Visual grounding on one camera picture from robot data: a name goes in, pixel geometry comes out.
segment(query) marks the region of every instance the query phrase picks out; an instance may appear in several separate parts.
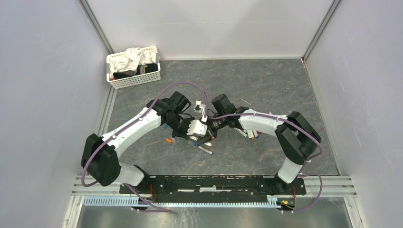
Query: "laundry basket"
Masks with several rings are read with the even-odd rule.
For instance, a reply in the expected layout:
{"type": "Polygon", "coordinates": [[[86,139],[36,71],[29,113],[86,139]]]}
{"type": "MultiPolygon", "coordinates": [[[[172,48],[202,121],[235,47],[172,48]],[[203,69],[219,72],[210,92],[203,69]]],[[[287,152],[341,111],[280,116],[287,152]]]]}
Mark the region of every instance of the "laundry basket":
{"type": "Polygon", "coordinates": [[[122,79],[117,79],[117,80],[110,80],[109,75],[111,75],[112,72],[110,72],[110,69],[109,69],[109,60],[113,60],[114,58],[117,58],[117,57],[119,57],[121,55],[125,55],[125,52],[119,52],[119,53],[108,55],[106,57],[106,68],[107,68],[107,72],[108,72],[106,74],[106,80],[115,89],[160,80],[161,79],[161,75],[160,75],[161,67],[160,67],[160,60],[159,60],[159,57],[158,57],[157,47],[156,46],[144,47],[141,50],[150,50],[150,49],[154,49],[154,51],[155,51],[155,53],[157,55],[157,66],[158,66],[157,71],[147,73],[147,74],[142,74],[142,75],[135,75],[133,77],[127,77],[127,78],[122,78],[122,79]]]}

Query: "white wall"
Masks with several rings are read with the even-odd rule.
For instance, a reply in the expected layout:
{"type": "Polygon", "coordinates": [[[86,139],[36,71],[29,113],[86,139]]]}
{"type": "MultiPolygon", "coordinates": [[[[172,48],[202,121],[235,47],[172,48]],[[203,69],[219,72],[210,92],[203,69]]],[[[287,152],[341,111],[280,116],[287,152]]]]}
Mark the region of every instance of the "white wall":
{"type": "Polygon", "coordinates": [[[115,52],[163,59],[301,57],[332,0],[88,0],[115,52]]]}
{"type": "Polygon", "coordinates": [[[78,1],[0,3],[0,227],[58,228],[108,86],[78,1]]]}
{"type": "Polygon", "coordinates": [[[401,227],[403,1],[343,1],[307,68],[368,227],[401,227]]]}

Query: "black mounting plate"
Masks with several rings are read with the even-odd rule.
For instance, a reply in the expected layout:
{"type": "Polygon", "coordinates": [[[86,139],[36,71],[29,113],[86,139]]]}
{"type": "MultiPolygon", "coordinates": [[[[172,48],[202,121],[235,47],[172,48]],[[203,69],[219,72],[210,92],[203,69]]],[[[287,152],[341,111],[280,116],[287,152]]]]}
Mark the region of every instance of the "black mounting plate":
{"type": "MultiPolygon", "coordinates": [[[[293,188],[297,195],[307,193],[302,178],[296,178],[290,187],[282,192],[275,187],[274,177],[268,176],[156,175],[150,176],[142,183],[147,183],[147,186],[136,186],[134,189],[140,194],[150,194],[149,186],[152,185],[157,195],[156,202],[161,203],[267,202],[267,195],[293,195],[293,188]],[[227,191],[210,191],[212,188],[227,191]]],[[[126,186],[121,186],[119,193],[132,194],[126,186]]]]}

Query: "gray floor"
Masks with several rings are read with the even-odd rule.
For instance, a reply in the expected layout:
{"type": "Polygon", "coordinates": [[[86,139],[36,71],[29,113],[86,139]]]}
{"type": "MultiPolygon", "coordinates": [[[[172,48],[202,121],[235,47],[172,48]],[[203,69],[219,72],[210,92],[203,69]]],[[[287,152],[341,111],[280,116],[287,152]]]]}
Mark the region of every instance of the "gray floor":
{"type": "MultiPolygon", "coordinates": [[[[312,87],[299,59],[162,61],[160,81],[118,89],[108,130],[131,119],[164,87],[179,81],[198,84],[209,100],[224,93],[236,106],[274,114],[302,113],[322,137],[325,148],[306,172],[338,174],[312,87]]],[[[192,103],[200,99],[200,93],[190,85],[170,89],[164,97],[175,90],[192,103]]],[[[124,152],[121,161],[137,164],[149,174],[274,175],[285,158],[277,139],[270,135],[248,140],[235,130],[222,129],[212,141],[214,155],[188,145],[184,139],[176,145],[165,142],[170,136],[169,129],[149,132],[124,152]]]]}
{"type": "MultiPolygon", "coordinates": [[[[297,199],[297,207],[310,203],[297,199]]],[[[136,213],[129,207],[83,207],[78,228],[351,228],[343,198],[321,198],[314,207],[281,215],[269,208],[170,208],[170,213],[136,213]]]]}

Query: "clothes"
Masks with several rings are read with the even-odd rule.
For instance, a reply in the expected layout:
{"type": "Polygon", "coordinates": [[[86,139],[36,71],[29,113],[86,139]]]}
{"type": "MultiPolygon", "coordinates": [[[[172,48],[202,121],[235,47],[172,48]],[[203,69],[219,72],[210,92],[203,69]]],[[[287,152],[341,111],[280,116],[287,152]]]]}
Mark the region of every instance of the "clothes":
{"type": "Polygon", "coordinates": [[[110,73],[135,71],[138,65],[157,63],[157,54],[153,49],[142,51],[141,48],[128,48],[124,55],[109,60],[110,73]]]}

